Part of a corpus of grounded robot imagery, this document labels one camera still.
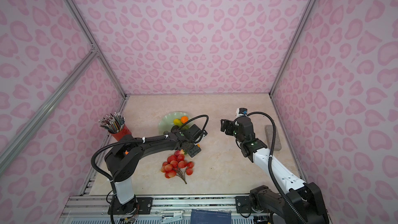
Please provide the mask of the small orange fake tangerine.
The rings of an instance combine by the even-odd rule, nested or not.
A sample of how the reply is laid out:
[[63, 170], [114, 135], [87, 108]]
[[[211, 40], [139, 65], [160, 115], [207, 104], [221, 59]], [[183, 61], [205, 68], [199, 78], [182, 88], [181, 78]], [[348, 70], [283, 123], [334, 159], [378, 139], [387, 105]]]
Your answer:
[[185, 123], [187, 123], [187, 122], [189, 121], [189, 118], [188, 118], [187, 116], [182, 116], [182, 117], [180, 118], [180, 121], [181, 121], [183, 124], [185, 124]]

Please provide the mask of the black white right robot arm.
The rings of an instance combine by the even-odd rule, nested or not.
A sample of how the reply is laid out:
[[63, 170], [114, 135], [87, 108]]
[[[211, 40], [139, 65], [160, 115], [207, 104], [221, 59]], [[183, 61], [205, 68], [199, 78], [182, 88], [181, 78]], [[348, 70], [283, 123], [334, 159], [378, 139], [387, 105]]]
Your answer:
[[266, 146], [256, 137], [251, 121], [252, 113], [238, 109], [235, 120], [222, 119], [221, 132], [235, 138], [242, 155], [262, 169], [276, 187], [273, 192], [267, 186], [250, 191], [249, 205], [253, 211], [268, 212], [270, 224], [328, 224], [330, 222], [321, 189], [315, 183], [307, 183], [295, 176], [275, 156], [276, 124], [263, 112], [254, 115], [266, 117], [272, 125], [272, 141]]

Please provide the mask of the red fake strawberry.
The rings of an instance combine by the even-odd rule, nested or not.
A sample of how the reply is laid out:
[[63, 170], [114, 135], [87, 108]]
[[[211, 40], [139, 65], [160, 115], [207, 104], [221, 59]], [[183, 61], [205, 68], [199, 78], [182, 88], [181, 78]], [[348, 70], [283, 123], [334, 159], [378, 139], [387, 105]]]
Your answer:
[[186, 154], [186, 152], [184, 151], [184, 150], [176, 150], [175, 152], [174, 152], [174, 155], [176, 156], [176, 157], [178, 157], [178, 156], [180, 156], [180, 155], [185, 155]]

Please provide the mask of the red fake cherry bunch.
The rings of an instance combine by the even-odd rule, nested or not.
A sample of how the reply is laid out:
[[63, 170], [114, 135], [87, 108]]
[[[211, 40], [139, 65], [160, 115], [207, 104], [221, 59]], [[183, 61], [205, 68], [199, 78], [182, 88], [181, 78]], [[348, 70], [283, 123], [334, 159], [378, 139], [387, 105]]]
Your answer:
[[195, 163], [193, 161], [185, 160], [184, 154], [171, 155], [162, 163], [160, 171], [167, 179], [179, 177], [187, 184], [186, 177], [193, 174], [194, 166]]

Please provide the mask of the green yellow fake cucumber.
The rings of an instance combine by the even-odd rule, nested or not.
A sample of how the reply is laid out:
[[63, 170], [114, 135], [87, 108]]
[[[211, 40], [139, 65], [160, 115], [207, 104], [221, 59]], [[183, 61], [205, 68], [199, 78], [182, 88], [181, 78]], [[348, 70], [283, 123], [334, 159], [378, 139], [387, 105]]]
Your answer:
[[178, 127], [181, 127], [183, 125], [183, 123], [181, 122], [181, 119], [175, 118], [173, 120], [173, 125], [176, 125]]

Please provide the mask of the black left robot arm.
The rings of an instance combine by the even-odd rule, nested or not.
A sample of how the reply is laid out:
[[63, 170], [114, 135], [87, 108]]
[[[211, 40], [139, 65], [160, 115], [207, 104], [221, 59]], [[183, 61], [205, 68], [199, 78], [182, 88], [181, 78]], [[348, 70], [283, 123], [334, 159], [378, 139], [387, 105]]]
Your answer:
[[120, 141], [97, 150], [91, 157], [91, 166], [109, 180], [118, 203], [131, 203], [135, 199], [131, 177], [142, 158], [169, 150], [183, 150], [191, 157], [200, 152], [198, 143], [207, 135], [205, 128], [209, 116], [199, 115], [187, 121], [190, 124], [200, 118], [205, 118], [201, 128], [193, 124], [185, 129], [184, 123], [160, 136], [133, 138], [130, 134], [125, 135]]

